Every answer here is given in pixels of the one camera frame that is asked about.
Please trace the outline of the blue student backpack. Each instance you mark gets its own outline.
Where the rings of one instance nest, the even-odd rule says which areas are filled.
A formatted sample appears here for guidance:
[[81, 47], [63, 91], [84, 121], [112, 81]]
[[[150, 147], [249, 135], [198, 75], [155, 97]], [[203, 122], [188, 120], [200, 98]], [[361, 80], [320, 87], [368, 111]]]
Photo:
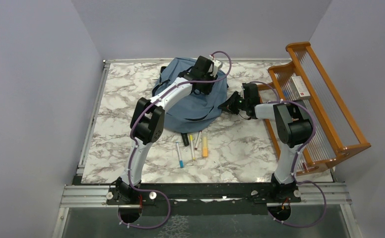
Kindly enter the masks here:
[[[178, 74], [195, 64], [191, 58], [174, 58], [156, 82], [152, 96], [168, 88]], [[194, 93], [182, 98], [165, 114], [164, 128], [178, 133], [195, 133], [207, 128], [222, 113], [219, 105], [227, 100], [227, 79], [216, 82], [209, 95]]]

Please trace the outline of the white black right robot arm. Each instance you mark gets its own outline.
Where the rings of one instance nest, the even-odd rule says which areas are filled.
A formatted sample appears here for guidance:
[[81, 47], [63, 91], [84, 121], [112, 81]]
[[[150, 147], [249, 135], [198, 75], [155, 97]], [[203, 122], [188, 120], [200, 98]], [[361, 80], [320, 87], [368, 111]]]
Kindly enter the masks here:
[[218, 108], [235, 115], [244, 111], [251, 119], [275, 121], [277, 135], [282, 145], [277, 168], [271, 176], [268, 195], [273, 201], [280, 202], [296, 189], [297, 162], [315, 134], [312, 116], [301, 100], [279, 99], [262, 103], [257, 84], [244, 83], [242, 90], [242, 96], [236, 91]]

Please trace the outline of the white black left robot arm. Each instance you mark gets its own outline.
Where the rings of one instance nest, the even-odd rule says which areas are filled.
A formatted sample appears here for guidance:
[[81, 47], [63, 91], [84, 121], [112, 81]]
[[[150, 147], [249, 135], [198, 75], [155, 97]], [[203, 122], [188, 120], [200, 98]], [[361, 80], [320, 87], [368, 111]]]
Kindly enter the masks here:
[[114, 198], [133, 203], [147, 154], [167, 128], [179, 133], [201, 131], [217, 117], [217, 106], [226, 99], [226, 74], [215, 58], [175, 58], [161, 70], [152, 97], [140, 98], [130, 123], [132, 147], [123, 173], [115, 181]]

